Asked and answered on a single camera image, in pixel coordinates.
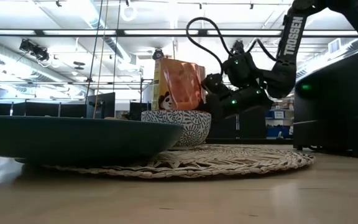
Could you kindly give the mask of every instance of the dark teal plate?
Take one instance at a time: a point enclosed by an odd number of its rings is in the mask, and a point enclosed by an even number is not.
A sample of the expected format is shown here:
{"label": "dark teal plate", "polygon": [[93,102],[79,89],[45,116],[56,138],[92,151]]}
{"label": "dark teal plate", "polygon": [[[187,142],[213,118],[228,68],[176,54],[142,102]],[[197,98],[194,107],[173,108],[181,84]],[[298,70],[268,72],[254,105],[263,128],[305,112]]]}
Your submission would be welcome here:
{"label": "dark teal plate", "polygon": [[34,164],[125,164],[171,148],[182,129],[140,121],[0,116],[0,156]]}

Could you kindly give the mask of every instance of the ceramic bowl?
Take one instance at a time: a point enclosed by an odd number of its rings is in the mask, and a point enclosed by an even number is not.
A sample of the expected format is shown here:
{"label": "ceramic bowl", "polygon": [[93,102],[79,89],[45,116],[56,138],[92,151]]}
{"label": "ceramic bowl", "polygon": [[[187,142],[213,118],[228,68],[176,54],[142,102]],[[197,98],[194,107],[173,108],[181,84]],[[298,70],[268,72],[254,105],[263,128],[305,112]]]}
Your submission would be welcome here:
{"label": "ceramic bowl", "polygon": [[182,125],[183,132],[175,147],[183,149],[203,143],[211,128],[211,114],[194,110],[144,111],[142,121]]}

